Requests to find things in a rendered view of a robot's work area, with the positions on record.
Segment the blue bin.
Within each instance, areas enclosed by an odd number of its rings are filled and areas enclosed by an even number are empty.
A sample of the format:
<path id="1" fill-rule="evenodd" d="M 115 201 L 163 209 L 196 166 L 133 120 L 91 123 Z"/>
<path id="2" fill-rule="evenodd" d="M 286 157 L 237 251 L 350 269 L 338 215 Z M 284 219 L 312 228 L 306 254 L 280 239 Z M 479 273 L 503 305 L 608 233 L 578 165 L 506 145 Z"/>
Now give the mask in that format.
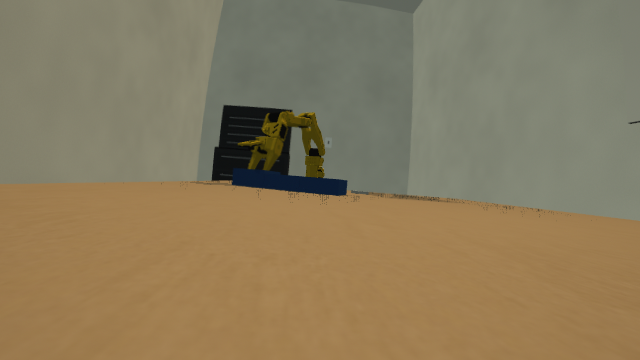
<path id="1" fill-rule="evenodd" d="M 233 168 L 232 185 L 336 196 L 347 193 L 347 180 L 280 174 L 281 172 L 275 171 Z"/>

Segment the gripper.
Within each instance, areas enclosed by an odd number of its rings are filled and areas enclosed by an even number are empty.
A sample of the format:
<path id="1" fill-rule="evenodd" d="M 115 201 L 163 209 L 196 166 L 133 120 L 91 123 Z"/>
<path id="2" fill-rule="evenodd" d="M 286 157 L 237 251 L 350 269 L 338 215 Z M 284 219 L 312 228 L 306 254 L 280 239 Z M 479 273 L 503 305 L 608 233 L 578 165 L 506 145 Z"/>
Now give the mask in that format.
<path id="1" fill-rule="evenodd" d="M 241 145 L 239 147 L 248 147 L 248 150 L 252 150 L 251 152 L 253 154 L 252 154 L 252 158 L 249 163 L 248 169 L 255 169 L 259 161 L 261 160 L 261 158 L 263 159 L 266 158 L 263 170 L 270 171 L 275 161 L 281 155 L 283 142 L 281 142 L 278 138 L 272 138 L 272 137 L 266 136 L 266 137 L 256 137 L 255 141 L 246 141 L 246 142 L 238 143 L 238 145 Z M 250 146 L 247 146 L 247 145 L 250 145 Z M 260 147 L 258 147 L 257 145 Z"/>

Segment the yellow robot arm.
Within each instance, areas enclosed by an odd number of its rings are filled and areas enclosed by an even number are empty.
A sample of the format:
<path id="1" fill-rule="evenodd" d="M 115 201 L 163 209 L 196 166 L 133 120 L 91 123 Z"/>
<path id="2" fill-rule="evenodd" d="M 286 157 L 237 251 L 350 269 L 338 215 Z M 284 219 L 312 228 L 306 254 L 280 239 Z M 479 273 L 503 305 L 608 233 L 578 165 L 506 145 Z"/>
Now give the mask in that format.
<path id="1" fill-rule="evenodd" d="M 307 165 L 306 177 L 323 178 L 325 173 L 322 168 L 324 162 L 322 156 L 325 155 L 325 146 L 321 131 L 317 125 L 315 113 L 301 113 L 297 117 L 290 111 L 270 112 L 265 117 L 262 131 L 265 133 L 265 136 L 278 138 L 284 142 L 288 130 L 287 126 L 302 129 L 302 141 L 306 155 L 309 155 L 305 157 L 305 165 Z M 317 148 L 311 148 L 311 139 L 315 142 Z"/>

